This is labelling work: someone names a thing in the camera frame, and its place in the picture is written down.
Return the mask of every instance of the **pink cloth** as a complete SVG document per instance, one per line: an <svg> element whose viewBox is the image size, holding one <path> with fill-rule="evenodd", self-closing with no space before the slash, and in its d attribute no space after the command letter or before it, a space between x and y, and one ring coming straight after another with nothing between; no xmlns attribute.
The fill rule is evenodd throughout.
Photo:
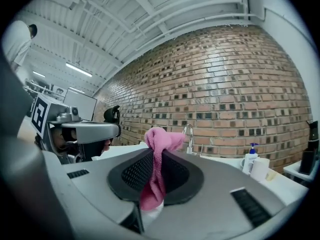
<svg viewBox="0 0 320 240"><path fill-rule="evenodd" d="M166 132L161 127L151 128L145 133L145 142L149 148L153 149L153 172L141 193L141 210L152 210L164 200L166 189L161 175L162 152L177 150L183 144L185 137L183 133Z"/></svg>

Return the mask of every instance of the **person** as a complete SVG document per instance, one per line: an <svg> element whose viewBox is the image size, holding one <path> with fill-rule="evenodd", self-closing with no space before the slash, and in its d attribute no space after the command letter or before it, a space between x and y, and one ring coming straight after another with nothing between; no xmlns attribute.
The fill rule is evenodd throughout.
<svg viewBox="0 0 320 240"><path fill-rule="evenodd" d="M5 30L1 46L11 69L15 72L22 66L30 49L31 40L37 35L35 24L27 25L21 20L12 22Z"/></svg>

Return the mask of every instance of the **paper cup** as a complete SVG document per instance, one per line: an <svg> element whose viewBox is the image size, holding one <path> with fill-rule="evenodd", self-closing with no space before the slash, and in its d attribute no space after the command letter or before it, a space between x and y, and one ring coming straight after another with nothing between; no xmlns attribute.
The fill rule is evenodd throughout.
<svg viewBox="0 0 320 240"><path fill-rule="evenodd" d="M258 182L266 179L269 171L270 160L267 158L258 157L254 160L250 177Z"/></svg>

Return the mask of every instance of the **faucet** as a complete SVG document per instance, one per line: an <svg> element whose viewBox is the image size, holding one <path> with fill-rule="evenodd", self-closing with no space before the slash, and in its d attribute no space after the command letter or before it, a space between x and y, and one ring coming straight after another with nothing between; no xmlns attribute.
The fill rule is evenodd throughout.
<svg viewBox="0 0 320 240"><path fill-rule="evenodd" d="M193 146L194 146L194 129L192 127L192 124L188 123L186 125L186 127L184 127L182 133L186 134L188 129L190 129L190 141L189 141L188 147L186 148L186 153L187 154L193 154L193 150L192 149L193 149Z"/></svg>

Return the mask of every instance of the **ceiling light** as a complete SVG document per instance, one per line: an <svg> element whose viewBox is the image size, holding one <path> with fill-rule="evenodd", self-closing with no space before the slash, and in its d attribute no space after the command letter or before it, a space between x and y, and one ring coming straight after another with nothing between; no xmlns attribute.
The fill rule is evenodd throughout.
<svg viewBox="0 0 320 240"><path fill-rule="evenodd" d="M70 69L76 70L76 71L78 71L78 72L80 72L80 73L82 73L82 74L85 74L85 75L88 76L88 77L92 77L92 74L90 74L90 73L88 73L88 72L86 72L86 71L83 71L83 70L81 70L80 68L77 68L77 67L75 67L75 66L72 66L72 65L69 64L69 63L66 63L65 65L66 65L67 67L69 67Z"/></svg>
<svg viewBox="0 0 320 240"><path fill-rule="evenodd" d="M40 77L45 78L45 76L44 76L43 74L39 74L39 73L37 73L37 72L35 72L35 71L33 71L33 73L36 74L36 75L38 75L38 76L40 76Z"/></svg>
<svg viewBox="0 0 320 240"><path fill-rule="evenodd" d="M73 87L69 87L69 88L70 88L70 89L72 89L72 90L75 90L75 91L77 91L77 92L79 92L79 93L85 94L85 92L84 92L84 91L82 91L82 90L78 90L78 89L73 88Z"/></svg>

